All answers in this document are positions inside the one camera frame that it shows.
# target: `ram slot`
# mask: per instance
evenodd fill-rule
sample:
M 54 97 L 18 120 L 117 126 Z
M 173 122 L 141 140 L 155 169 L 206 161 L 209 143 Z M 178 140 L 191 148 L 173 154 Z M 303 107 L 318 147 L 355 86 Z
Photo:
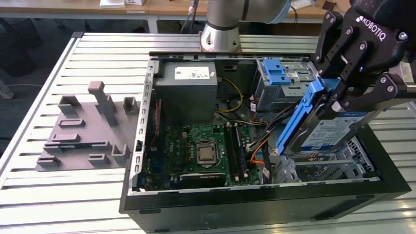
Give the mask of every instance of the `ram slot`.
M 237 153 L 238 166 L 239 166 L 239 176 L 242 178 L 246 178 L 247 173 L 246 173 L 246 164 L 245 164 L 245 151 L 242 147 L 242 140 L 241 140 L 241 135 L 239 135 L 237 124 L 234 124 L 234 127 L 233 127 L 233 134 L 235 138 L 235 153 Z
M 233 131 L 231 127 L 227 124 L 223 124 L 223 138 L 225 138 L 225 149 L 226 149 L 226 158 L 229 166 L 229 176 L 234 181 L 239 181 L 238 173 L 238 163 L 235 160 L 235 151 L 234 151 L 234 141 L 233 141 Z

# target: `robotiq logo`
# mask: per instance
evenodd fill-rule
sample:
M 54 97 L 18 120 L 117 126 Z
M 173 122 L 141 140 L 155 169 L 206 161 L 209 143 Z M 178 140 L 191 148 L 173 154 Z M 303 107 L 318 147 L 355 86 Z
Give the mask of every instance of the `robotiq logo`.
M 370 20 L 367 20 L 362 16 L 359 16 L 359 17 L 357 17 L 355 22 L 361 22 L 369 28 L 369 30 L 377 36 L 379 41 L 382 41 L 385 39 L 386 35 L 382 32 L 382 29 L 378 28 L 378 26 Z

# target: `green circuit board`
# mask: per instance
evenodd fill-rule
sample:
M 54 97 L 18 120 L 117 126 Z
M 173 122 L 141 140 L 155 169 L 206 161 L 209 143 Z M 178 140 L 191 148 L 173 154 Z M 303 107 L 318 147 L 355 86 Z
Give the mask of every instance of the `green circuit board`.
M 245 145 L 250 142 L 246 125 L 238 126 L 239 140 Z M 197 145 L 205 142 L 214 143 L 215 163 L 205 166 L 197 161 Z M 165 130 L 163 157 L 150 158 L 150 168 L 157 168 L 151 181 L 154 189 L 169 190 L 169 176 L 183 173 L 223 173 L 226 182 L 223 186 L 255 185 L 259 183 L 255 165 L 249 165 L 246 161 L 246 178 L 238 181 L 230 176 L 229 158 L 226 155 L 226 145 L 222 125 L 187 125 L 169 126 Z

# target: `power supply label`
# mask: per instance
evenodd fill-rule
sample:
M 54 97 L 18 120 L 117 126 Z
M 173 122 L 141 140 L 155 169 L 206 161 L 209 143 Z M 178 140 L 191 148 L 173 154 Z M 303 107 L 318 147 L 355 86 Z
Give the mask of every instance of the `power supply label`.
M 174 79 L 209 79 L 207 67 L 177 67 Z
M 301 145 L 302 150 L 325 150 L 334 146 L 349 132 L 349 126 L 359 121 L 366 112 L 346 112 L 334 119 L 321 120 Z

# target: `desk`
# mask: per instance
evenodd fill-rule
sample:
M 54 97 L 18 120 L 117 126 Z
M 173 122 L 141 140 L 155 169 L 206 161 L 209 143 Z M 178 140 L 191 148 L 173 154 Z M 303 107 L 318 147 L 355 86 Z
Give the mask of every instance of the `desk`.
M 105 83 L 113 101 L 141 100 L 149 51 L 198 51 L 198 37 L 178 34 L 85 33 L 71 38 L 0 159 L 0 233 L 143 234 L 118 202 L 125 169 L 34 171 L 51 132 L 62 95 L 93 101 L 90 81 Z M 241 35 L 242 52 L 313 53 L 315 37 Z M 413 192 L 341 219 L 206 230 L 227 234 L 414 233 L 416 118 L 406 104 L 389 108 L 370 127 Z
M 50 19 L 146 20 L 150 33 L 157 33 L 157 20 L 185 20 L 189 2 L 146 0 L 143 5 L 99 9 L 99 0 L 1 0 L 0 17 Z M 298 23 L 321 23 L 325 10 L 303 7 L 297 10 Z M 206 20 L 206 3 L 201 2 L 195 20 Z M 290 11 L 282 22 L 293 22 Z

